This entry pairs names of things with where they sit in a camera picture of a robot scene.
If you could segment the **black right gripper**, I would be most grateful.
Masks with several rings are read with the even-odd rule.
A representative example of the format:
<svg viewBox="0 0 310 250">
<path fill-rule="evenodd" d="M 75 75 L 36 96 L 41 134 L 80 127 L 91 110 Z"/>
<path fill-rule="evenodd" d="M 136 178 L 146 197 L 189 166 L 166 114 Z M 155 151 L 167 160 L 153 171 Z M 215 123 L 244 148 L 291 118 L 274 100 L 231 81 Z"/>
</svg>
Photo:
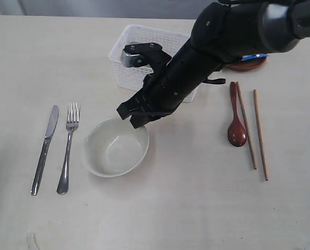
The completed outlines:
<svg viewBox="0 0 310 250">
<path fill-rule="evenodd" d="M 212 73 L 211 62 L 171 62 L 152 77 L 117 112 L 122 120 L 130 118 L 134 129 L 171 115 L 203 80 Z"/>
</svg>

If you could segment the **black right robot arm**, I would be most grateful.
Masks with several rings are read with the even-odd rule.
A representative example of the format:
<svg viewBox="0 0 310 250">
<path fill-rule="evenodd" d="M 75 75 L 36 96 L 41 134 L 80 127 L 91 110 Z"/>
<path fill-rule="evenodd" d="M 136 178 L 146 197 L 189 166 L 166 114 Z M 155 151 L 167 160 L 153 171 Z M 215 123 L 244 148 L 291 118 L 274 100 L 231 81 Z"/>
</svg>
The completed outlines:
<svg viewBox="0 0 310 250">
<path fill-rule="evenodd" d="M 201 83 L 244 56 L 285 53 L 310 38 L 310 1 L 217 1 L 195 20 L 190 37 L 170 56 L 155 42 L 123 48 L 127 67 L 152 73 L 117 112 L 134 128 L 171 115 Z"/>
</svg>

